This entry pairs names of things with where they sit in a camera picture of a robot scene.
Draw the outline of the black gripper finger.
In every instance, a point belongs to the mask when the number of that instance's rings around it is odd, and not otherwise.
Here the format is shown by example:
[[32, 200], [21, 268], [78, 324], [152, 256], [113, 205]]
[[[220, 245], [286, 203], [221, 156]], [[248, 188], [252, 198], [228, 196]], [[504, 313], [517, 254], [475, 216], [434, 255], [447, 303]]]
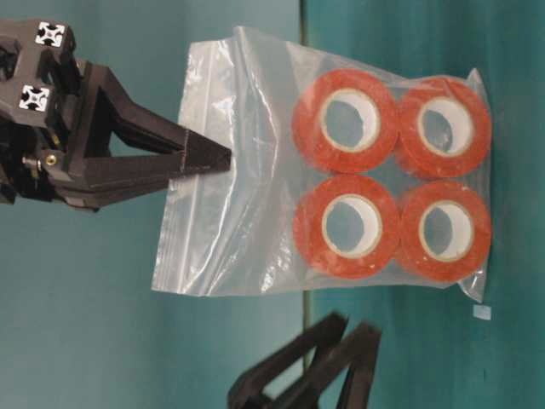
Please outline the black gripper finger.
[[347, 322], [340, 314], [331, 313], [243, 372], [227, 394], [227, 407], [270, 408], [274, 399], [264, 392], [265, 387], [313, 349], [313, 362], [319, 360], [341, 341]]
[[345, 371], [338, 408], [366, 408], [382, 332], [361, 323], [313, 365], [296, 389], [294, 408], [314, 408], [321, 394]]
[[109, 148], [73, 155], [63, 183], [68, 205], [97, 211], [105, 206], [164, 190], [172, 179], [213, 172], [212, 147], [164, 147], [129, 156]]
[[[93, 65], [87, 90], [88, 166], [106, 173], [217, 173], [230, 170], [232, 151], [134, 103], [110, 68]], [[151, 156], [111, 157], [111, 134]]]

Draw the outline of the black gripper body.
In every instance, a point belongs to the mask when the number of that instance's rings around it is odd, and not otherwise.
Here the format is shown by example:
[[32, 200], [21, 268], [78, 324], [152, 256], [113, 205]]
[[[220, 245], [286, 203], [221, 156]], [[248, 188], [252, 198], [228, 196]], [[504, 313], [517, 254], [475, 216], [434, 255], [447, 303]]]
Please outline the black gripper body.
[[91, 64], [75, 57], [72, 29], [43, 19], [1, 21], [1, 201], [23, 197], [86, 205], [68, 173]]

